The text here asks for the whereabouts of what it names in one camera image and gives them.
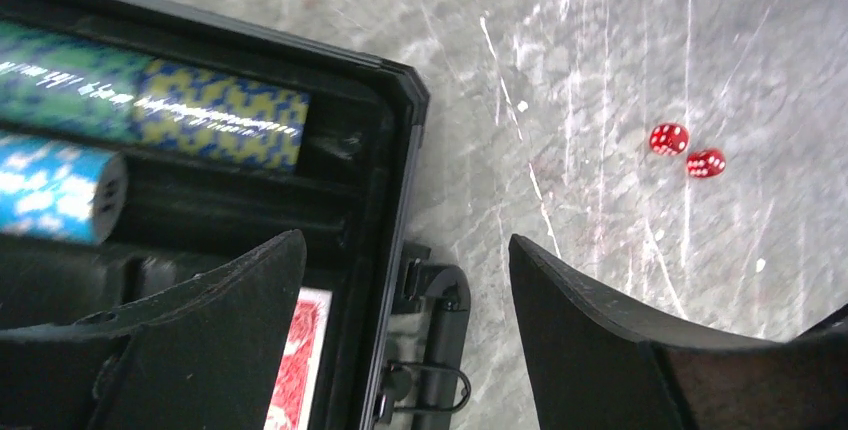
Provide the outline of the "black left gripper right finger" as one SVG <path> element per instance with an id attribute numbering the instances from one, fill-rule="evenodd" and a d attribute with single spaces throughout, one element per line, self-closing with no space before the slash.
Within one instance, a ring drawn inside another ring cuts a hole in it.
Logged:
<path id="1" fill-rule="evenodd" d="M 514 235 L 509 272 L 544 429 L 843 429 L 847 314 L 776 342 L 646 305 Z"/>

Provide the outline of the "green blue chip stack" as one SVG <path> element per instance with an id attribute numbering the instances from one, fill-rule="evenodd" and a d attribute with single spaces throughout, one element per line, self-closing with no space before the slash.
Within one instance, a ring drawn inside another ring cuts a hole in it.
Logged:
<path id="1" fill-rule="evenodd" d="M 149 55 L 3 20 L 1 119 L 132 142 Z"/>

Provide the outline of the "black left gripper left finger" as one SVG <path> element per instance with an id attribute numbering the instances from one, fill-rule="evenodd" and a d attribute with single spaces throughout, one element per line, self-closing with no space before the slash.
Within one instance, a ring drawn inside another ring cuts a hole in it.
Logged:
<path id="1" fill-rule="evenodd" d="M 149 297 L 1 334 L 5 429 L 260 429 L 306 263 L 297 230 Z"/>

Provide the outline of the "red playing card deck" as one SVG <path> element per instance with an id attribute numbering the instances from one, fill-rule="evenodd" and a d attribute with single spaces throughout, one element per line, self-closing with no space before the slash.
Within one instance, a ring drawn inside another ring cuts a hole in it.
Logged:
<path id="1" fill-rule="evenodd" d="M 300 290 L 264 430 L 308 428 L 331 302 L 330 290 Z"/>

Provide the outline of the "black poker set case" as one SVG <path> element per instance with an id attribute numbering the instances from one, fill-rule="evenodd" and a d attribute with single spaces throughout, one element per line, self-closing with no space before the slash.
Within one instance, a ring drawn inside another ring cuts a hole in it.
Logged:
<path id="1" fill-rule="evenodd" d="M 5 429 L 446 429 L 409 66 L 166 0 L 1 0 Z"/>

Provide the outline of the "white blue chip stack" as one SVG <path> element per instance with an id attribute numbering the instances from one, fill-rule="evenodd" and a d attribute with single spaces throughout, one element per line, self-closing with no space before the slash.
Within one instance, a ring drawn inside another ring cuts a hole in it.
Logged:
<path id="1" fill-rule="evenodd" d="M 129 174 L 113 151 L 1 133 L 1 232 L 103 243 L 126 201 Z"/>

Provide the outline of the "blue yellow chip stack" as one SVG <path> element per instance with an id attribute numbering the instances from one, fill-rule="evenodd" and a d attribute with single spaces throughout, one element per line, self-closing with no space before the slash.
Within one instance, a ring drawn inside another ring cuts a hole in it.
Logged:
<path id="1" fill-rule="evenodd" d="M 144 70 L 132 122 L 145 145 L 291 172 L 310 103 L 301 91 L 155 59 Z"/>

